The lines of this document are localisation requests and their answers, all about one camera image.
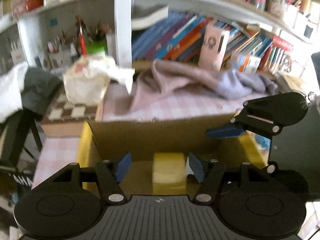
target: white cloth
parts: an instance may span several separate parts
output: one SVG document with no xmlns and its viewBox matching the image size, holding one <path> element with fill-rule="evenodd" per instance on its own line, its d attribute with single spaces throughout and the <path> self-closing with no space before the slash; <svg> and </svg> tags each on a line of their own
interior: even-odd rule
<svg viewBox="0 0 320 240">
<path fill-rule="evenodd" d="M 14 66 L 9 73 L 0 77 L 0 123 L 7 117 L 22 109 L 21 92 L 24 89 L 24 78 L 28 63 Z"/>
</svg>

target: white post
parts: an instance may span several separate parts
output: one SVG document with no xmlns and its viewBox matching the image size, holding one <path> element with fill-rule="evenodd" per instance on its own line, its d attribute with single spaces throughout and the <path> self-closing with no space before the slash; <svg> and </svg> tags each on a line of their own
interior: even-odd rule
<svg viewBox="0 0 320 240">
<path fill-rule="evenodd" d="M 120 67 L 132 68 L 131 0 L 115 0 L 116 61 Z"/>
</svg>

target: plastic bag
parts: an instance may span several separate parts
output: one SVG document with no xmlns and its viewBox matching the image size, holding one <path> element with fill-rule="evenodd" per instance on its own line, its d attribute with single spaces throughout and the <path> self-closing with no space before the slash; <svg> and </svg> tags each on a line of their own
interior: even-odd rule
<svg viewBox="0 0 320 240">
<path fill-rule="evenodd" d="M 77 60 L 63 75 L 68 101 L 74 104 L 98 105 L 110 80 L 125 85 L 131 93 L 134 69 L 119 68 L 112 57 L 86 56 Z"/>
</svg>

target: cardboard box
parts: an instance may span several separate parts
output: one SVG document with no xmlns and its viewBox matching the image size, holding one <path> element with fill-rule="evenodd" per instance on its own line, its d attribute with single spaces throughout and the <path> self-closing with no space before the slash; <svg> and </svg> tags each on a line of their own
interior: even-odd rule
<svg viewBox="0 0 320 240">
<path fill-rule="evenodd" d="M 156 122 L 85 122 L 77 162 L 88 167 L 102 160 L 118 160 L 131 152 L 132 166 L 120 184 L 128 197 L 152 195 L 156 152 L 182 152 L 185 159 L 192 152 L 207 160 L 218 159 L 228 167 L 238 167 L 242 162 L 264 167 L 259 153 L 238 138 L 212 140 L 205 135 L 208 128 L 219 127 L 231 118 L 232 115 L 216 115 Z M 193 196 L 199 186 L 195 180 L 187 181 L 186 193 Z M 94 183 L 86 183 L 84 188 L 97 194 Z"/>
</svg>

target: white shelf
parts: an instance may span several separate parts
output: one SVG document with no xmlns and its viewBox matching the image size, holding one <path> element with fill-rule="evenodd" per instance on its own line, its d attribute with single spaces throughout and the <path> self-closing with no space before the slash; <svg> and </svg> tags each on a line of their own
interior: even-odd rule
<svg viewBox="0 0 320 240">
<path fill-rule="evenodd" d="M 273 28 L 281 28 L 305 43 L 311 43 L 308 38 L 298 35 L 280 19 L 240 0 L 134 0 L 134 4 L 145 8 L 167 4 L 170 10 L 190 11 L 246 24 L 266 24 Z"/>
<path fill-rule="evenodd" d="M 18 18 L 18 20 L 20 19 L 26 19 L 26 18 L 29 18 L 29 17 L 32 17 L 34 15 L 37 15 L 37 14 L 40 14 L 40 13 L 43 13 L 43 12 L 46 12 L 46 11 L 49 11 L 51 9 L 54 9 L 54 8 L 58 8 L 58 7 L 62 7 L 66 4 L 69 4 L 69 3 L 74 3 L 74 2 L 78 2 L 78 1 L 82 1 L 82 0 L 66 0 L 66 1 L 54 1 L 54 2 L 50 2 L 48 5 L 45 5 L 45 6 L 41 6 L 31 12 L 28 12 L 22 16 L 20 16 Z"/>
</svg>

